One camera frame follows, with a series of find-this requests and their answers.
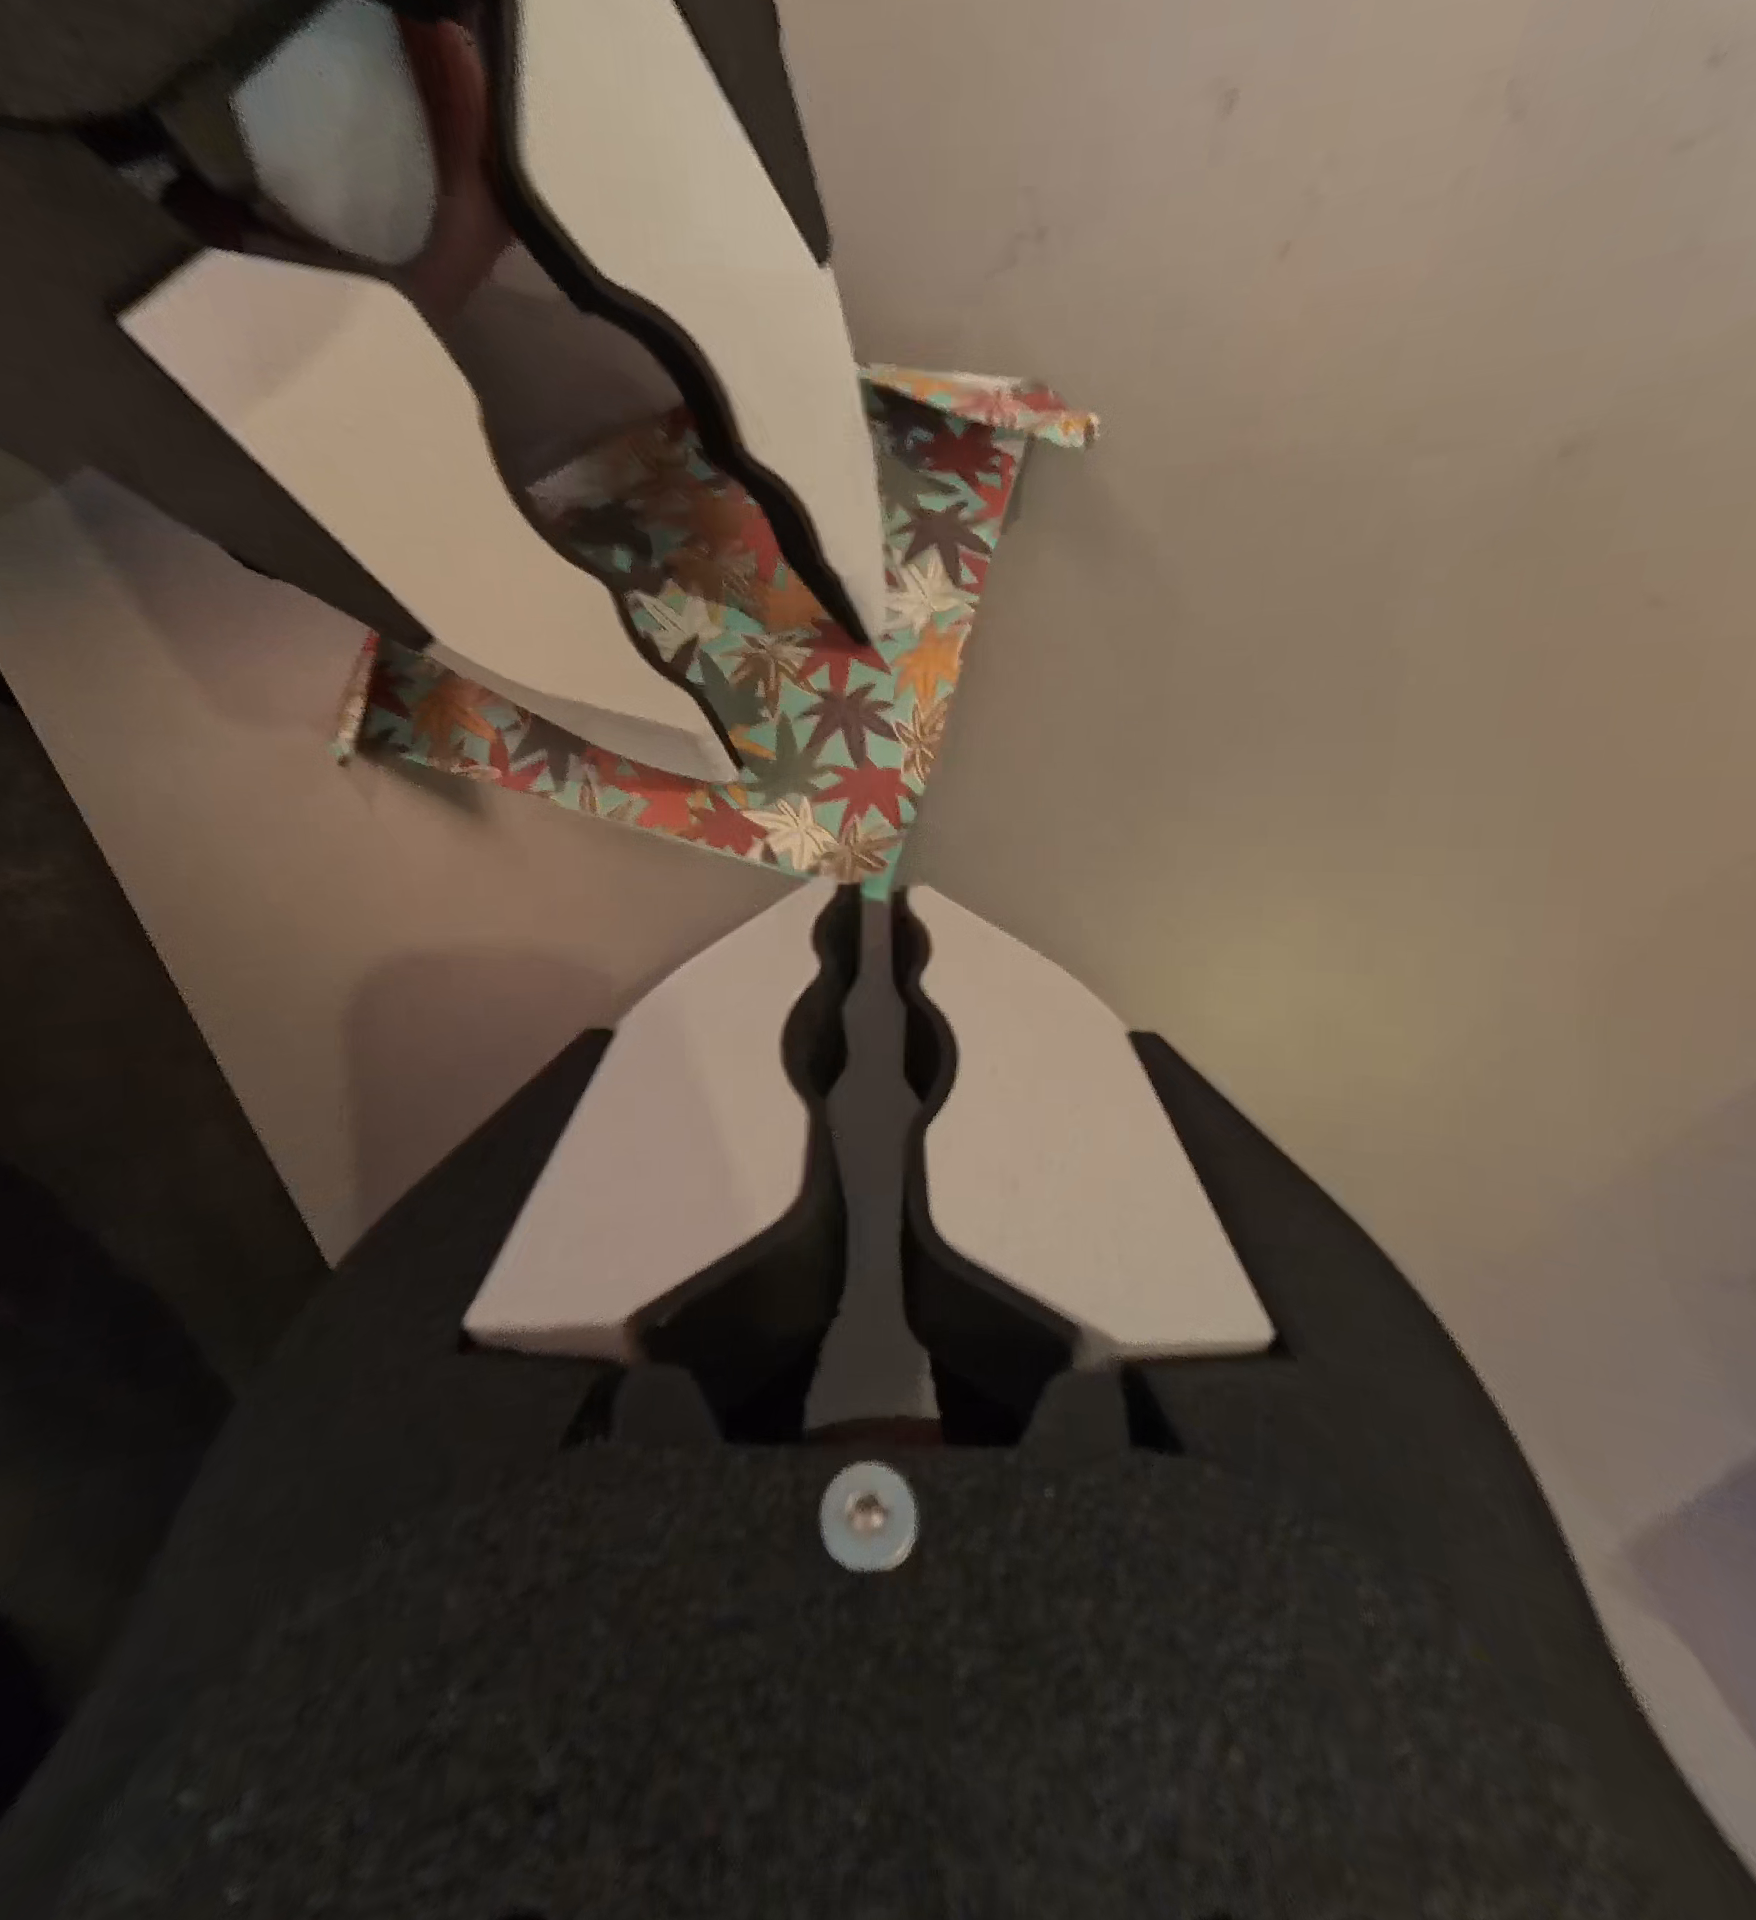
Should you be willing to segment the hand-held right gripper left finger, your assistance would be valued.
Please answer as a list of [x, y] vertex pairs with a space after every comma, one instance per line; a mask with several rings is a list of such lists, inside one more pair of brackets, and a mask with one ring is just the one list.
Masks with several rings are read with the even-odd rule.
[[605, 1043], [465, 1309], [468, 1341], [785, 1368], [842, 1291], [828, 1095], [863, 899], [803, 884], [680, 963]]

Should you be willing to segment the leaf-patterned origami paper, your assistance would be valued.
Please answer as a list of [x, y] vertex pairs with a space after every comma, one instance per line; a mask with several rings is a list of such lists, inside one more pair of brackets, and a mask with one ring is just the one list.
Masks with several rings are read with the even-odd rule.
[[530, 488], [559, 549], [610, 567], [638, 634], [708, 700], [737, 771], [695, 781], [643, 766], [378, 637], [347, 683], [335, 758], [406, 762], [789, 877], [887, 893], [1023, 467], [1036, 445], [1084, 452], [1100, 420], [1010, 375], [870, 364], [862, 383], [887, 567], [872, 644], [822, 612], [684, 406]]

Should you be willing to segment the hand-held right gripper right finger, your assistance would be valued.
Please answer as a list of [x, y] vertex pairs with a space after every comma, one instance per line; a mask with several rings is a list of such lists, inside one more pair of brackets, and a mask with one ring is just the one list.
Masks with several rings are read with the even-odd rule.
[[915, 1337], [944, 1368], [1243, 1356], [1274, 1322], [1089, 986], [956, 899], [893, 906], [918, 1096], [903, 1212]]

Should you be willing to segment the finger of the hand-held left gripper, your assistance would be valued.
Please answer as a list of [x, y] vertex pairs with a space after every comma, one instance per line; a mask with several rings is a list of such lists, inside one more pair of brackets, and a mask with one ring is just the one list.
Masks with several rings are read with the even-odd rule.
[[518, 237], [672, 375], [785, 563], [874, 642], [876, 448], [777, 4], [495, 4], [492, 111]]
[[119, 312], [123, 333], [385, 595], [447, 669], [578, 740], [682, 781], [738, 760], [698, 690], [506, 488], [482, 406], [391, 283], [204, 250]]

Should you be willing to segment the person's left hand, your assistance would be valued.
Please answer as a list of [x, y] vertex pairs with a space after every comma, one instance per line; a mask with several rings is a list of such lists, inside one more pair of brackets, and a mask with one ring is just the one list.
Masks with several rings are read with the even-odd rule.
[[497, 191], [497, 139], [482, 50], [456, 17], [434, 22], [438, 194], [434, 231], [417, 263], [417, 301], [434, 323], [454, 320], [490, 279], [514, 235]]

